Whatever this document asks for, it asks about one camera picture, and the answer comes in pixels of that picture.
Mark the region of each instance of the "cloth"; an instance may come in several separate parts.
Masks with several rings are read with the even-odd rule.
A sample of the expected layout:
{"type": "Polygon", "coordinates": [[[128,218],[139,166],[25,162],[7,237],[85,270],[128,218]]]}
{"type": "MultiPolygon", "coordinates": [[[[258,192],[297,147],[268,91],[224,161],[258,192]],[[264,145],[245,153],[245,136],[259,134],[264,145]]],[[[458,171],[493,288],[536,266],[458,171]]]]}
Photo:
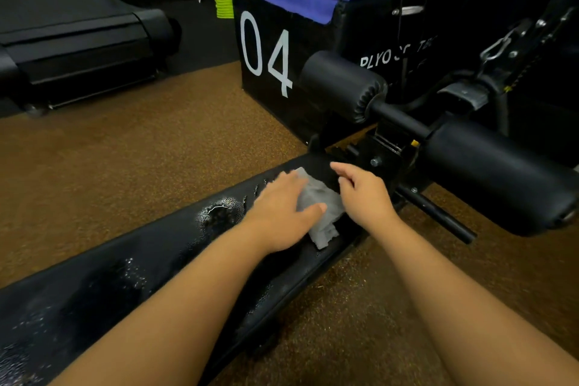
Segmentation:
{"type": "Polygon", "coordinates": [[[309,179],[308,184],[305,185],[298,197],[298,210],[304,210],[316,203],[328,205],[328,210],[326,210],[324,216],[309,232],[315,246],[318,249],[323,249],[328,246],[332,238],[339,235],[334,222],[345,212],[342,197],[328,188],[323,182],[311,177],[305,169],[298,168],[296,171],[300,177],[309,179]]]}

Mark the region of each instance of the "hand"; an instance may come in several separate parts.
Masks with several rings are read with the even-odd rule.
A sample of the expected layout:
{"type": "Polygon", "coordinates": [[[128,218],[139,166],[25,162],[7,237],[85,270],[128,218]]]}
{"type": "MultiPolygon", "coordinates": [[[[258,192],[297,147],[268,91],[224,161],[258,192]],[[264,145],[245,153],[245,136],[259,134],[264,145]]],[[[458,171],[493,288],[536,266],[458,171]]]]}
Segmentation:
{"type": "Polygon", "coordinates": [[[380,177],[349,163],[331,162],[330,167],[340,176],[342,202],[353,221],[371,233],[381,221],[399,220],[380,177]]]}
{"type": "Polygon", "coordinates": [[[325,203],[318,203],[302,212],[296,211],[298,196],[307,182],[297,171],[282,172],[267,184],[243,218],[241,225],[255,231],[266,254],[293,246],[328,209],[325,203]]]}

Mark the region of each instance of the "bolt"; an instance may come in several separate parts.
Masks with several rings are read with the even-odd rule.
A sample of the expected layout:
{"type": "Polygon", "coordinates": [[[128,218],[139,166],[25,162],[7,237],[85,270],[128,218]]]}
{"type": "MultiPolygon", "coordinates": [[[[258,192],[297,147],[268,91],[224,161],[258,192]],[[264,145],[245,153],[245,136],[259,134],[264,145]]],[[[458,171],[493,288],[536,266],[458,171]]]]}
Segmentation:
{"type": "Polygon", "coordinates": [[[382,164],[382,159],[379,156],[374,157],[374,159],[372,159],[370,161],[370,165],[372,165],[374,168],[376,168],[377,166],[380,166],[382,164]]]}

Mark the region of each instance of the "speckled floor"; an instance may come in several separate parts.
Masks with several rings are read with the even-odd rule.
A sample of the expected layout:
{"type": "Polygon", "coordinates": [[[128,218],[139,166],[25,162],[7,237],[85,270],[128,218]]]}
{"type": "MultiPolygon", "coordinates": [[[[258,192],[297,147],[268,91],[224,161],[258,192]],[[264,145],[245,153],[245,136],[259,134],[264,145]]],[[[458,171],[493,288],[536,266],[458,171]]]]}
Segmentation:
{"type": "MultiPolygon", "coordinates": [[[[232,63],[32,120],[0,119],[0,286],[305,152],[240,89],[232,63]]],[[[479,233],[464,246],[413,207],[446,256],[579,357],[579,226],[516,238],[439,187],[479,233]]],[[[446,385],[451,380],[373,240],[284,312],[280,343],[238,357],[221,385],[446,385]]]]}

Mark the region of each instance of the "person's right arm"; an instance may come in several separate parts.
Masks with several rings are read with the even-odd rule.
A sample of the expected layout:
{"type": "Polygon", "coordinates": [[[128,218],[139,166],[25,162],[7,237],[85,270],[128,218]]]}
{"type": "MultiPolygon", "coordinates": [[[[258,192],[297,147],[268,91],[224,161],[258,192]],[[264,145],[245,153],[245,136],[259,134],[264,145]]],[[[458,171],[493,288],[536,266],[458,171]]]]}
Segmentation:
{"type": "Polygon", "coordinates": [[[579,385],[579,362],[452,264],[396,214],[384,182],[332,163],[346,212],[394,263],[459,385],[579,385]]]}

